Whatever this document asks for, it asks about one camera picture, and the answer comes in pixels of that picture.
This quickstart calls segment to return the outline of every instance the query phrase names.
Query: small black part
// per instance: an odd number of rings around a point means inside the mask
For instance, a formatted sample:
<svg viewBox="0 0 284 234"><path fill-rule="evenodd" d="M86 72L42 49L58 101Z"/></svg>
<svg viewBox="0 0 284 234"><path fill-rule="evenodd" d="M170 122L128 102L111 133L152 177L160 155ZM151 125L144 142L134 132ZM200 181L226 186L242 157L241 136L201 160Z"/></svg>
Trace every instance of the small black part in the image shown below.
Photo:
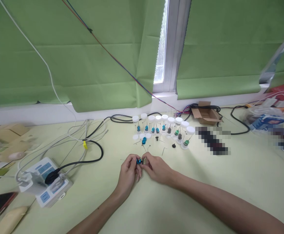
<svg viewBox="0 0 284 234"><path fill-rule="evenodd" d="M44 183L46 183L47 185L51 185L55 179L57 179L59 170L56 169L55 171L52 171L50 174L47 175L47 177L45 178Z"/></svg>

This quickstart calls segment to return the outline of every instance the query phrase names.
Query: green window blind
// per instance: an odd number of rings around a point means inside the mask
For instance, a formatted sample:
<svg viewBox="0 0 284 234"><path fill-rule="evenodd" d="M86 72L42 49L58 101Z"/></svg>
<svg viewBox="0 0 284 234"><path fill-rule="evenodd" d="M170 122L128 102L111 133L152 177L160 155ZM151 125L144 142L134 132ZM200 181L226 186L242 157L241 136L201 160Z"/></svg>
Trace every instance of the green window blind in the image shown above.
<svg viewBox="0 0 284 234"><path fill-rule="evenodd" d="M284 1L192 0L178 99L255 93L284 41ZM284 82L284 55L272 85Z"/></svg>
<svg viewBox="0 0 284 234"><path fill-rule="evenodd" d="M100 42L152 91L164 0L71 0ZM141 107L151 97L60 0L4 1L77 112ZM47 68L0 5L0 106L58 103Z"/></svg>

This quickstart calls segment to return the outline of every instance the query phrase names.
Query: metal pin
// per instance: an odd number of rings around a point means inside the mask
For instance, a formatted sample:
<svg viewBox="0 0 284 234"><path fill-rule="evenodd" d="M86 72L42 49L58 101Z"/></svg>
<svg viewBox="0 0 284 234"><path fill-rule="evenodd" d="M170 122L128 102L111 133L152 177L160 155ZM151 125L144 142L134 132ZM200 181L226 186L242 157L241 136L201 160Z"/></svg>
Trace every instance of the metal pin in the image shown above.
<svg viewBox="0 0 284 234"><path fill-rule="evenodd" d="M165 149L167 149L166 147L164 147L164 149L163 149L163 151L162 151L162 154L161 154L161 156L164 154L164 151L165 151Z"/></svg>

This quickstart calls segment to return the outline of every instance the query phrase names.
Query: white wall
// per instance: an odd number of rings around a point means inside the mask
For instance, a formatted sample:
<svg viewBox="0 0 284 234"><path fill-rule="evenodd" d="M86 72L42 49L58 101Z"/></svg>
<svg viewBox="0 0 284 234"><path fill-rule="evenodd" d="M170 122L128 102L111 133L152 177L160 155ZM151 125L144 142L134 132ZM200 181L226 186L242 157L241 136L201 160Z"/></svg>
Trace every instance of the white wall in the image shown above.
<svg viewBox="0 0 284 234"><path fill-rule="evenodd" d="M177 100L177 95L173 92L157 93L155 94L155 96L181 111L188 104L197 103L200 100L210 101L212 105L217 106L248 103L265 97L266 95L264 94L264 92L267 90L267 88L268 87L266 85L261 85L260 92L255 94L242 94L201 99ZM66 106L76 115L77 121L86 119L103 119L113 114L133 116L139 115L141 113L166 112L170 111L171 109L169 108L169 106L160 102L156 98L153 98L151 104L146 105L142 108L101 110L77 113L75 112L71 104L67 104ZM26 126L33 126L66 122L74 122L74 116L61 104L35 104L28 106L0 108L0 124L24 123Z"/></svg>

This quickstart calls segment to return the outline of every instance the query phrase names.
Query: red wire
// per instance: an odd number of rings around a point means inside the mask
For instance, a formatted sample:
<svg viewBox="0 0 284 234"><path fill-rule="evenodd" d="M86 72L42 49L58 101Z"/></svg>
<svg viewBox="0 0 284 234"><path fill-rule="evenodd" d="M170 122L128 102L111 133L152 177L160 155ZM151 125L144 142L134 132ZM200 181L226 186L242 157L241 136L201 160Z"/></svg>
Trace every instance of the red wire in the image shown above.
<svg viewBox="0 0 284 234"><path fill-rule="evenodd" d="M64 0L61 0L68 8L69 10L77 17L77 19L88 29L88 27L85 25L85 23L82 22L82 20L74 13L74 11L64 2ZM93 34L93 32L91 32L92 36L95 38L95 40L103 47L104 50L106 50L106 52L114 59L116 60L123 68L124 66L102 45L102 43L100 43L100 41L96 38L96 36ZM165 103L166 105L170 106L171 108L175 109L173 106L169 105L168 103L164 102L163 100L157 98L154 94L152 94L150 91L148 91L154 98L158 99L159 101Z"/></svg>

